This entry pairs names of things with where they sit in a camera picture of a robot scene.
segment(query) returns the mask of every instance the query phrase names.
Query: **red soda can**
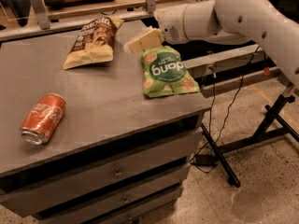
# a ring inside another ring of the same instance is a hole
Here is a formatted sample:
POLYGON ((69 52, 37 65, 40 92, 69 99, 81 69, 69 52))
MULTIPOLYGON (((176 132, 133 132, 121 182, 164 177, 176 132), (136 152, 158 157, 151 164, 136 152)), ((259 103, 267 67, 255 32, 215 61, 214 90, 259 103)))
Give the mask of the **red soda can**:
POLYGON ((33 145, 49 141, 65 112, 65 100, 50 93, 40 99, 31 109, 21 126, 21 137, 33 145))

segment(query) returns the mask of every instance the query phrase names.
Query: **floor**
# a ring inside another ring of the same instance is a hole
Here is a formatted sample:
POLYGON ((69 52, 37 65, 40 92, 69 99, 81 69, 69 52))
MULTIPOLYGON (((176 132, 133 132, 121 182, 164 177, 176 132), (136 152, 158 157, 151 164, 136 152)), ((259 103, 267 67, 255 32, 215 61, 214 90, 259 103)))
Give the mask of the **floor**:
MULTIPOLYGON (((263 72, 246 76, 243 88, 230 109, 218 145, 251 136, 264 116, 264 106, 272 105, 285 90, 278 79, 263 72)), ((227 107, 239 86, 239 78, 216 85, 211 133, 219 135, 227 107)), ((212 86, 205 97, 212 102, 212 86)), ((287 104, 281 116, 299 132, 299 99, 287 104)), ((204 118, 208 127, 209 114, 204 118)), ((219 164, 208 174, 192 166, 184 181, 182 196, 139 219, 139 224, 289 224, 299 223, 299 144, 286 135, 261 144, 226 153, 241 187, 228 184, 228 176, 219 164)), ((0 206, 1 224, 37 223, 31 217, 21 219, 0 206)))

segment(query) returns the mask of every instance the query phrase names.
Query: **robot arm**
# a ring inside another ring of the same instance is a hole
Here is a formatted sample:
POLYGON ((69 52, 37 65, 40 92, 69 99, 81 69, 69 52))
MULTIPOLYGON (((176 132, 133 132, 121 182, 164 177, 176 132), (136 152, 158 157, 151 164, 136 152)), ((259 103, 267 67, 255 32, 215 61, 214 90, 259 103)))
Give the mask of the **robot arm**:
POLYGON ((299 89, 299 25, 267 0, 215 0, 160 9, 155 18, 170 44, 253 40, 299 89))

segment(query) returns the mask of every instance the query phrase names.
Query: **chip bag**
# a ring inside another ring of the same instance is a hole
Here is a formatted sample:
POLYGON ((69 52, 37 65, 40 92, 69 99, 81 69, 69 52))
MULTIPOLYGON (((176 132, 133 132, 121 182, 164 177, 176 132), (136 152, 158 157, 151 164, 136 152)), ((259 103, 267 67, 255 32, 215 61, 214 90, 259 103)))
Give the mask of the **chip bag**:
POLYGON ((143 91, 150 98, 199 91, 179 53, 168 46, 147 49, 142 55, 142 63, 143 91))
POLYGON ((113 60, 115 34, 124 20, 104 17, 85 24, 68 54, 64 69, 113 60))

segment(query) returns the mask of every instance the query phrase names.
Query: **gray countertop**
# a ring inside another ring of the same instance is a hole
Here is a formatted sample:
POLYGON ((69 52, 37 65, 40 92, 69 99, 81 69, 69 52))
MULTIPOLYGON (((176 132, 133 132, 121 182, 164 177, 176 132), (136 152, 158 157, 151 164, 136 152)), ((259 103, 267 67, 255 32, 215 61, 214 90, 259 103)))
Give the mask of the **gray countertop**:
POLYGON ((141 21, 122 25, 113 62, 70 70, 64 70, 63 63, 78 31, 2 45, 0 177, 209 109, 199 92, 144 96, 141 54, 122 51, 144 27, 141 21), (30 145, 21 138, 21 124, 32 106, 51 92, 65 98, 66 112, 46 145, 30 145))

